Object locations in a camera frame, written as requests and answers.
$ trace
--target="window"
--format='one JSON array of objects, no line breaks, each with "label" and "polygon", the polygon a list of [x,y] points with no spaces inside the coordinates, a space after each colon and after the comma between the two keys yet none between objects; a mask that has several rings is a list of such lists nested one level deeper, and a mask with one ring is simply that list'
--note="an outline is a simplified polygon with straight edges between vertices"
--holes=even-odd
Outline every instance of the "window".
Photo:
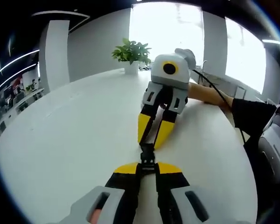
[{"label": "window", "polygon": [[228,50],[226,75],[262,94],[266,75],[266,51],[247,29],[226,18]]},{"label": "window", "polygon": [[203,20],[199,7],[171,2],[133,5],[129,39],[148,43],[150,59],[174,53],[176,48],[190,49],[196,64],[203,62]]}]

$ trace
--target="white flower pot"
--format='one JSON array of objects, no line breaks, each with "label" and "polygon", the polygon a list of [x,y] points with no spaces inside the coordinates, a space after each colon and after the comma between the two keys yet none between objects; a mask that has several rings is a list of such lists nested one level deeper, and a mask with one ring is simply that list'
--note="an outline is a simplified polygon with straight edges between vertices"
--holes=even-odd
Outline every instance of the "white flower pot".
[{"label": "white flower pot", "polygon": [[126,75],[138,75],[138,70],[139,70],[138,61],[135,61],[132,64],[130,64],[130,62],[121,62],[121,63],[123,64]]}]

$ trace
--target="cable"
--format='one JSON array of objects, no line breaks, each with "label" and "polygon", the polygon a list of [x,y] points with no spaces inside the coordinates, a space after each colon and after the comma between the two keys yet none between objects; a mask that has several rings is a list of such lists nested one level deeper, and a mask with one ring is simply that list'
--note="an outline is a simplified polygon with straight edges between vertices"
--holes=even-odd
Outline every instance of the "cable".
[{"label": "cable", "polygon": [[[231,110],[231,106],[228,104],[227,100],[223,97],[223,95],[220,93],[220,91],[216,88],[216,86],[207,78],[205,77],[203,74],[201,74],[200,72],[196,71],[195,69],[193,70],[194,72],[196,72],[200,77],[204,78],[216,91],[217,93],[219,94],[219,96],[222,98],[222,100],[227,104],[227,106],[229,107],[229,110]],[[243,142],[244,144],[246,144],[246,141],[245,141],[245,137],[244,137],[244,134],[243,134],[243,131],[241,129],[239,129],[239,131],[241,132],[241,135],[242,135],[242,138],[243,138]]]}]

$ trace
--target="white round table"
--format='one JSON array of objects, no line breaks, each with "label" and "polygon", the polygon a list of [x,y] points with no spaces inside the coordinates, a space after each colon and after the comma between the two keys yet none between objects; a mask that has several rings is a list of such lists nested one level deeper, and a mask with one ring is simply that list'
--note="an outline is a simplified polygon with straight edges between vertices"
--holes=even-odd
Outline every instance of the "white round table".
[{"label": "white round table", "polygon": [[[112,70],[80,79],[24,110],[0,137],[0,172],[23,214],[35,224],[58,222],[71,205],[113,171],[140,161],[137,122],[150,80]],[[189,100],[156,160],[182,169],[218,204],[218,212],[254,223],[252,169],[221,110]],[[136,224],[161,224],[155,176],[141,182]]]}]

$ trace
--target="forearm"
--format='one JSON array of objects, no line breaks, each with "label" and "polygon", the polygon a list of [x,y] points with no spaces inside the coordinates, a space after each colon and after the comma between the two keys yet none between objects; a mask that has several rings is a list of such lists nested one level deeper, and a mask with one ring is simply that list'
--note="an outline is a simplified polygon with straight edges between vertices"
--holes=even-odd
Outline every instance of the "forearm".
[{"label": "forearm", "polygon": [[[228,105],[231,107],[233,98],[227,96],[225,93],[220,91],[222,96],[226,99],[228,102]],[[220,95],[217,93],[215,89],[205,87],[202,85],[198,85],[195,83],[190,83],[188,88],[188,97],[191,99],[197,99],[201,100],[205,103],[217,105],[220,107],[226,107],[226,103],[223,101],[223,99],[220,97]]]}]

